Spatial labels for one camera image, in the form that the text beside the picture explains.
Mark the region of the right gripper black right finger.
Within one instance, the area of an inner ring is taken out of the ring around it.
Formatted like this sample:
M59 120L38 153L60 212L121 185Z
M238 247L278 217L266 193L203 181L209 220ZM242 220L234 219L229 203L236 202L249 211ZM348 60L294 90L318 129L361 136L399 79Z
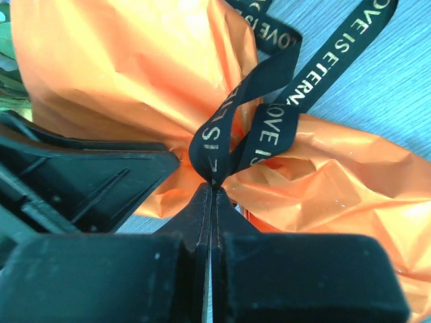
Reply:
M358 234L262 233L224 190L211 202L214 322L406 322L384 248Z

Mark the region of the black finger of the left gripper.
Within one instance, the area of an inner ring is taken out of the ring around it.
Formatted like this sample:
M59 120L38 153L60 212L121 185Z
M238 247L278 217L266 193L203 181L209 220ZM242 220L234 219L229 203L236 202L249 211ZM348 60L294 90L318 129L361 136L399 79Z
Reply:
M1 113L1 229L117 230L179 166L165 145L67 138Z

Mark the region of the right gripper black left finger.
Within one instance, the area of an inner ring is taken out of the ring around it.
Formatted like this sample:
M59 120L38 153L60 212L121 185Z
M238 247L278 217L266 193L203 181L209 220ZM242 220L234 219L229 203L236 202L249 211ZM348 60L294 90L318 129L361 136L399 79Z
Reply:
M152 234L41 235L1 275L2 322L205 322L211 188Z

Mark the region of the black ribbon gold lettering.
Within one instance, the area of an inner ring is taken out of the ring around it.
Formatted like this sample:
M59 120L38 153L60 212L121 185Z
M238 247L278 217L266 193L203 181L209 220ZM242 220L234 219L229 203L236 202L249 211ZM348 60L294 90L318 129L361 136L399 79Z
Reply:
M197 173L219 188L227 177L286 152L294 143L299 116L383 31L397 6L397 1L361 1L298 74L294 70L300 45L258 64L195 133L189 158ZM279 96L257 106L250 131L232 148L237 108L277 89Z

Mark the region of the orange wrapping paper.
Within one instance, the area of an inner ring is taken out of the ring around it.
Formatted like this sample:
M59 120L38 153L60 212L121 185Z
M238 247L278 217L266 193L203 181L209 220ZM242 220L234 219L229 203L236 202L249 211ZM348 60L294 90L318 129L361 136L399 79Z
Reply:
M202 179L195 131L292 34L223 1L12 1L34 122L68 137L164 143L180 167L138 208L167 218ZM293 147L224 183L266 232L357 233L387 250L412 310L430 315L430 2L383 32L300 117Z

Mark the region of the artificial flower bouquet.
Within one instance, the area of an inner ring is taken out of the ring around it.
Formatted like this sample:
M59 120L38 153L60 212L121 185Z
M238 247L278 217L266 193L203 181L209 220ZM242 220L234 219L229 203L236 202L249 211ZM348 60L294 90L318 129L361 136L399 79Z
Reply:
M16 61L11 35L9 1L1 1L1 110L31 119L32 107Z

